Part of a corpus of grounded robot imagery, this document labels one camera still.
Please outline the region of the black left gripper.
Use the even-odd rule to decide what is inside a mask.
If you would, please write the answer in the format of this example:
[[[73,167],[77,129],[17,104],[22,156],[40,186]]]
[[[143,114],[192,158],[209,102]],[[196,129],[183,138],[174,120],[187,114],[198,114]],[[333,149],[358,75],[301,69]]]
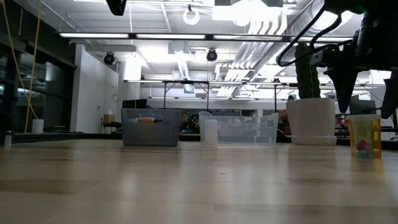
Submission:
[[[111,13],[115,16],[123,16],[127,0],[106,0]]]

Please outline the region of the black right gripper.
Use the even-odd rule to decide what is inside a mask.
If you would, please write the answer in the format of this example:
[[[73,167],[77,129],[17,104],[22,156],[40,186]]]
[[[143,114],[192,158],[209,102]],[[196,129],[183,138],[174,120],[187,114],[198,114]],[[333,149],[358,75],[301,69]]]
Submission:
[[[381,109],[381,118],[387,119],[398,109],[398,13],[365,13],[359,30],[342,49],[327,47],[312,56],[311,64],[328,68],[324,74],[333,82],[341,113],[348,109],[358,72],[390,71]]]

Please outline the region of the dark monitor on arm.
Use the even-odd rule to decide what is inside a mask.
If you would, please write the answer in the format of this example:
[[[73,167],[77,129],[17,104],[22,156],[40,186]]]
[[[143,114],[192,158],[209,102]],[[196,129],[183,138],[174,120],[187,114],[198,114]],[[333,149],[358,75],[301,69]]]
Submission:
[[[360,100],[359,95],[354,95],[349,103],[350,115],[377,114],[376,103],[373,100]]]

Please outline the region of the clear plastic bin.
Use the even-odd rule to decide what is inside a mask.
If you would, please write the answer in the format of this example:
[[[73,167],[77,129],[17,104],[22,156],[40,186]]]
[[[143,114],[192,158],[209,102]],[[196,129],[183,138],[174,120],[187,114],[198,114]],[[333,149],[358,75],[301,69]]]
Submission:
[[[200,141],[208,147],[273,146],[277,138],[279,115],[264,117],[214,116],[199,113]]]

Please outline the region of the grey plastic bin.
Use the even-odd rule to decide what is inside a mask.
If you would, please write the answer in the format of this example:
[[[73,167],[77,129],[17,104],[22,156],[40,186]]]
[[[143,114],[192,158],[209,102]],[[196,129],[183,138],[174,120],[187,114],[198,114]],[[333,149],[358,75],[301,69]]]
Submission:
[[[138,123],[137,117],[154,117],[155,123]],[[170,109],[121,110],[122,141],[125,146],[176,146],[182,112]]]

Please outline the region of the white cylindrical bin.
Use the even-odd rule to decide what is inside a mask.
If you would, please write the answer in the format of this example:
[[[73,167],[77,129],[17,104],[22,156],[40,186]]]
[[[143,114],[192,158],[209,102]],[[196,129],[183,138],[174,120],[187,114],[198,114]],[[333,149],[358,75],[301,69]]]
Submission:
[[[44,131],[44,120],[43,119],[33,119],[32,120],[32,134],[42,134]]]

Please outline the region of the long ceiling light strip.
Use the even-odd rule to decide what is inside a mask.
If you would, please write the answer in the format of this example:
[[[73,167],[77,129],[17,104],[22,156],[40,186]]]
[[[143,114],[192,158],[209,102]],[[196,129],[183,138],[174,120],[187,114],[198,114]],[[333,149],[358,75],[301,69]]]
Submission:
[[[199,40],[199,41],[228,41],[228,42],[291,42],[291,35],[239,35],[239,34],[172,34],[172,33],[89,33],[89,32],[61,32],[59,35],[68,39],[93,40]]]

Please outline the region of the green cactus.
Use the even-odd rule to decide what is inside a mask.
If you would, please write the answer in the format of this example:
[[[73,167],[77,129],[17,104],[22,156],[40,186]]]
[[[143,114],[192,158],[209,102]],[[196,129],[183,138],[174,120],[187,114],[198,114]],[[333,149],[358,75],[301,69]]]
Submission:
[[[310,64],[312,55],[310,47],[305,42],[298,43],[295,48],[295,71],[300,99],[320,97],[318,71]]]

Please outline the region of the white plant pot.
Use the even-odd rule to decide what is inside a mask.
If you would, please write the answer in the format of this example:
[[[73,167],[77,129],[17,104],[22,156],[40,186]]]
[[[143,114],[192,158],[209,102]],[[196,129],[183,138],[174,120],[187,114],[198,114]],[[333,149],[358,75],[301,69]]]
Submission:
[[[293,144],[334,146],[335,101],[330,98],[307,98],[286,104]]]

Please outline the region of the black monitor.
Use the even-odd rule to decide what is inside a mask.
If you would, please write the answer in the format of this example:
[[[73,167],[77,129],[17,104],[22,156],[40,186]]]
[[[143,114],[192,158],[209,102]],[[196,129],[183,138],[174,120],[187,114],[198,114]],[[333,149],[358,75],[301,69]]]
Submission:
[[[123,100],[122,108],[145,109],[147,108],[147,99]]]

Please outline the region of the long black background table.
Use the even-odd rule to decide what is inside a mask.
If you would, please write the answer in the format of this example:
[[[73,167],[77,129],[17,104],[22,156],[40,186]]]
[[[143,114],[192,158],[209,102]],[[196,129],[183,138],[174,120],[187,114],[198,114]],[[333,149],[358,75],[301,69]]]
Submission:
[[[274,111],[277,112],[277,86],[298,87],[297,83],[278,83],[278,82],[217,82],[201,80],[123,80],[124,83],[163,83],[164,84],[164,108],[166,102],[166,92],[168,83],[179,83],[182,85],[204,84],[207,85],[206,91],[209,91],[210,85],[259,85],[271,86],[274,90]]]

